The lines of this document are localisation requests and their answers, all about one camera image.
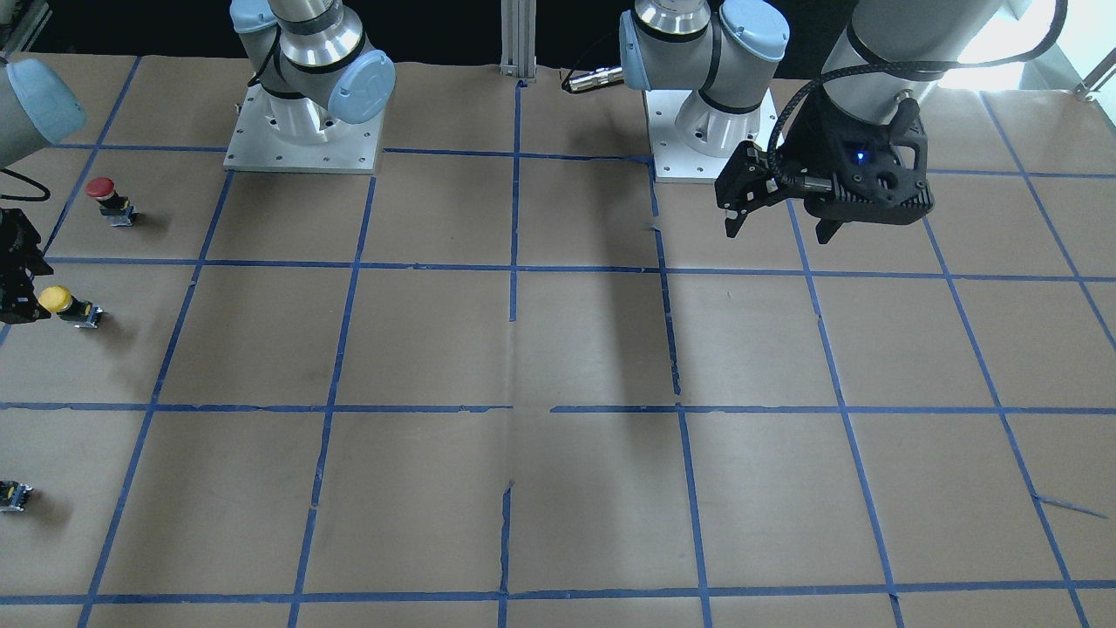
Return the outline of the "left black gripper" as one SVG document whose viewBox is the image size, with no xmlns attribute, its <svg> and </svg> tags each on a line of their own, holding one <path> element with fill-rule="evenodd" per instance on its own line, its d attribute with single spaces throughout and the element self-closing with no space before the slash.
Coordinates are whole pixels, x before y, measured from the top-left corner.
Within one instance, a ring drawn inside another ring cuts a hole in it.
<svg viewBox="0 0 1116 628">
<path fill-rule="evenodd" d="M 715 203 L 725 212 L 728 238 L 735 239 L 745 218 L 757 209 L 788 199 L 805 202 L 809 195 L 824 194 L 833 187 L 829 178 L 817 176 L 811 168 L 820 144 L 820 123 L 812 114 L 812 104 L 822 95 L 836 104 L 824 87 L 800 88 L 779 113 L 766 146 L 753 141 L 738 144 L 715 178 Z M 817 242 L 827 245 L 841 226 L 844 220 L 820 219 L 816 225 Z"/>
</svg>

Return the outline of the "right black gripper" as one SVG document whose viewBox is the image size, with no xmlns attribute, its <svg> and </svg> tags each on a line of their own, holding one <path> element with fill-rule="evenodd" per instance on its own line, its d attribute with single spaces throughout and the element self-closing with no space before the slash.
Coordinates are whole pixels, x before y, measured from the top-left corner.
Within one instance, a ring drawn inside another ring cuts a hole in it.
<svg viewBox="0 0 1116 628">
<path fill-rule="evenodd" d="M 33 291 L 36 276 L 51 276 L 44 260 L 44 241 L 20 209 L 4 209 L 1 223 L 1 322 L 35 323 L 51 318 Z"/>
</svg>

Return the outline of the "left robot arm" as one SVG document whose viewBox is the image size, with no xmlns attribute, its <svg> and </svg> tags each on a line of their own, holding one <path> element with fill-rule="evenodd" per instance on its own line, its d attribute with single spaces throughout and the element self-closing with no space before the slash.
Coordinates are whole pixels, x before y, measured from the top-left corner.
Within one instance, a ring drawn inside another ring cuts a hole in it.
<svg viewBox="0 0 1116 628">
<path fill-rule="evenodd" d="M 860 1 L 820 74 L 785 104 L 766 141 L 762 100 L 792 28 L 766 1 L 636 1 L 620 15 L 619 64 L 562 79 L 686 91 L 675 126 L 725 160 L 714 182 L 725 233 L 761 207 L 802 201 L 825 245 L 848 223 L 912 225 L 934 207 L 921 103 L 999 9 L 997 1 Z"/>
</svg>

